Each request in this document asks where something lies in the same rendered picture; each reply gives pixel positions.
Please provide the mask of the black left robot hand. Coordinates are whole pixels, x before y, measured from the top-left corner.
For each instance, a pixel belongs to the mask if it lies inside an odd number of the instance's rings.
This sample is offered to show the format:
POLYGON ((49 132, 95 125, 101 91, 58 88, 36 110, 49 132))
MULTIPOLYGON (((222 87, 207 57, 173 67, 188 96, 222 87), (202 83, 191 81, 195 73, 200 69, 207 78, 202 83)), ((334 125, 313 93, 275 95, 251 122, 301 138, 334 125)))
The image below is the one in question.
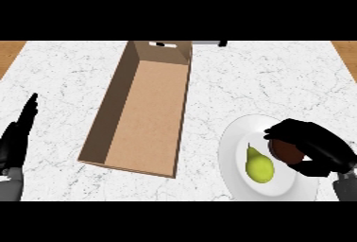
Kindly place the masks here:
POLYGON ((21 168, 24 166, 28 135, 39 114, 37 98, 39 94, 33 94, 25 103, 18 120, 8 125, 0 137, 0 174, 5 174, 5 171, 14 167, 21 168))

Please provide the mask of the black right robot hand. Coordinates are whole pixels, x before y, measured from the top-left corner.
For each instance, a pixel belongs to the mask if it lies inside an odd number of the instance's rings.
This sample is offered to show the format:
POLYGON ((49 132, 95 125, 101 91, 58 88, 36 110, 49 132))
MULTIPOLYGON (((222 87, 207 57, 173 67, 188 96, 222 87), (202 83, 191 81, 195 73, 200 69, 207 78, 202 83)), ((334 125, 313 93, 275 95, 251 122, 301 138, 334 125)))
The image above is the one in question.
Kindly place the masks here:
POLYGON ((267 140, 292 145, 310 157, 309 161, 289 164, 307 177, 328 177, 331 172, 349 173, 357 165, 357 154, 343 138, 315 122, 285 119, 266 129, 267 140))

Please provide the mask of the white round plate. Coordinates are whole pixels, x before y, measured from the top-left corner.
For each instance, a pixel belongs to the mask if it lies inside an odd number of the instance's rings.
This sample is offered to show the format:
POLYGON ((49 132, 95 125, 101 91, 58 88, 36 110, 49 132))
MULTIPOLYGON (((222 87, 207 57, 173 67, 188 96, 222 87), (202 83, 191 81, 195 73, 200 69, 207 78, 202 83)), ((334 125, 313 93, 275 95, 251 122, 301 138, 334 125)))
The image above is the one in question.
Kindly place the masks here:
POLYGON ((319 179, 297 173, 269 152, 264 130, 281 122, 263 114, 239 117, 225 130, 219 143, 219 166, 226 186, 236 200, 315 200, 319 179), (256 182, 245 172, 247 150, 254 147, 273 163, 275 173, 267 183, 256 182))

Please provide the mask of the open cardboard box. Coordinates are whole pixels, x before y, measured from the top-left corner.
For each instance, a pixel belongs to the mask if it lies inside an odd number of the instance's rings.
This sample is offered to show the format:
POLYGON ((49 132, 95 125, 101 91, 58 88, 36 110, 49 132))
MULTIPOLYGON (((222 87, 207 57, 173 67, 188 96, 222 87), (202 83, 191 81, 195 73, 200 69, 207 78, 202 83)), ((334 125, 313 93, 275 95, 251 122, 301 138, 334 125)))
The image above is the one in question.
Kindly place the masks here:
POLYGON ((191 41, 127 43, 80 162, 176 177, 191 70, 191 41))

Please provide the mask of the yellow-green pear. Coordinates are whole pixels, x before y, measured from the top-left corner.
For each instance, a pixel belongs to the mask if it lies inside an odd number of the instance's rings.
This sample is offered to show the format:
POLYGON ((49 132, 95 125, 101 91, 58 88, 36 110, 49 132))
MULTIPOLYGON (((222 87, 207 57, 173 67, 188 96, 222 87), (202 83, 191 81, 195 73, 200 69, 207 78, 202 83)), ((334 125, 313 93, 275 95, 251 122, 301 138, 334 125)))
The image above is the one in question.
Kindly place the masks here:
POLYGON ((267 183, 273 179, 275 167, 272 159, 256 147, 247 148, 245 173, 257 183, 267 183))

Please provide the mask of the grey and black object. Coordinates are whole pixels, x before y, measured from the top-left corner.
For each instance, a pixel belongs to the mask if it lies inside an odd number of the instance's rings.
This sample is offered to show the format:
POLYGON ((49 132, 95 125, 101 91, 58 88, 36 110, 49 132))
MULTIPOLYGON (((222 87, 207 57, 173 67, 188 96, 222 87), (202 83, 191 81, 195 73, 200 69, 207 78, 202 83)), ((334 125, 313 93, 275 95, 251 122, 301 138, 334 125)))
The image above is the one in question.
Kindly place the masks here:
POLYGON ((228 41, 192 41, 192 44, 213 44, 223 47, 228 45, 228 41))

